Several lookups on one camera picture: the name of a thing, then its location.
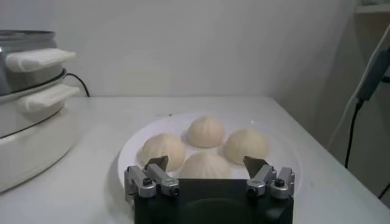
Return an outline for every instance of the steamed bun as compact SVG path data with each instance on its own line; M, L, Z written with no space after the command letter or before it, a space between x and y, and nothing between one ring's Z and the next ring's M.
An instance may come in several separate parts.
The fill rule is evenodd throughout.
M200 152L185 161L180 178L228 179L231 172L228 162L223 157L213 152Z
M188 129L188 139L196 147L216 147L225 137L224 124L213 117L200 117Z
M152 158L168 156L167 172L178 169L183 164L185 155L186 148L181 140L166 133L149 138L139 153L143 165L146 165Z
M267 139L259 132L242 129L231 134L224 146L226 157L232 162L244 165L244 156L265 159L268 156Z

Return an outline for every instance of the screw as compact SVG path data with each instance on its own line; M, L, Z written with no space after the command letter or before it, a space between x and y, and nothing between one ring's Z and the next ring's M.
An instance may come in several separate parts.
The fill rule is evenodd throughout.
M246 194L248 195L248 197L250 198L255 198L257 196L257 190L254 189L254 188L250 188L248 189L248 191L246 192Z
M282 179L276 179L275 180L275 187L284 187L285 186L285 181Z
M179 196L180 190L178 188L171 188L169 194L173 197Z
M143 186L149 186L153 183L153 181L150 179L150 178L145 178L143 181L142 181L142 185Z

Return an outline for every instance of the white wall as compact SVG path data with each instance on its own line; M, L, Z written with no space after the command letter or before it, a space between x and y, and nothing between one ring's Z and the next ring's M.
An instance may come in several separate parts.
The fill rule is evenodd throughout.
M95 96L275 97L306 129L353 0L2 0L47 29Z
M342 111L354 92L366 63L380 37L390 23L390 15L359 15L351 18L332 67L330 77L321 97L313 136L322 144L336 127ZM383 46L390 47L390 37ZM366 102L356 119L350 154L349 170L379 195L390 182L390 84L382 83L370 101ZM338 132L329 151L344 163L348 145L349 128L355 104ZM382 201L390 208L390 192Z

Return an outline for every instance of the table surface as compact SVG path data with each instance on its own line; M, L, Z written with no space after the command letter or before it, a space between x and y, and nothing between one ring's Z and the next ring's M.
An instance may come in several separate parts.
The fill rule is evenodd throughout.
M54 166L0 195L1 223L133 223L116 165L133 133L177 113L261 117L293 139L302 169L294 223L386 223L388 210L282 107L267 97L72 98L80 139Z

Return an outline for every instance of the black cord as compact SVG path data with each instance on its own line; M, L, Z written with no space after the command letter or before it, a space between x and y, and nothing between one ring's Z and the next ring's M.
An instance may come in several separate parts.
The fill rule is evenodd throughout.
M83 85L83 88L84 88L84 91L85 91L85 94L87 95L87 97L91 97L91 96L90 96L90 92L88 91L88 88L87 88L86 84L84 83L84 81L83 81L82 79L80 79L77 75L72 74L72 73L67 73L67 74L65 75L65 77L66 77L66 76L73 76L73 77L75 77L75 78L81 83L81 85Z
M379 199L382 199L385 196L386 192L390 189L390 183L383 189L383 191L378 196Z
M359 102L356 104L355 112L353 113L353 117L352 117L351 127L350 127L350 130L349 130L349 141L348 141L347 156L346 156L346 161L344 163L344 167L347 168L347 169L348 169L349 155L351 153L351 148L352 148L353 129L355 128L356 117L357 117L357 115L359 113L359 110L363 106L363 103L364 103L364 100L360 99Z
M382 82L384 82L384 83L390 83L390 77L384 76L384 77L382 78Z

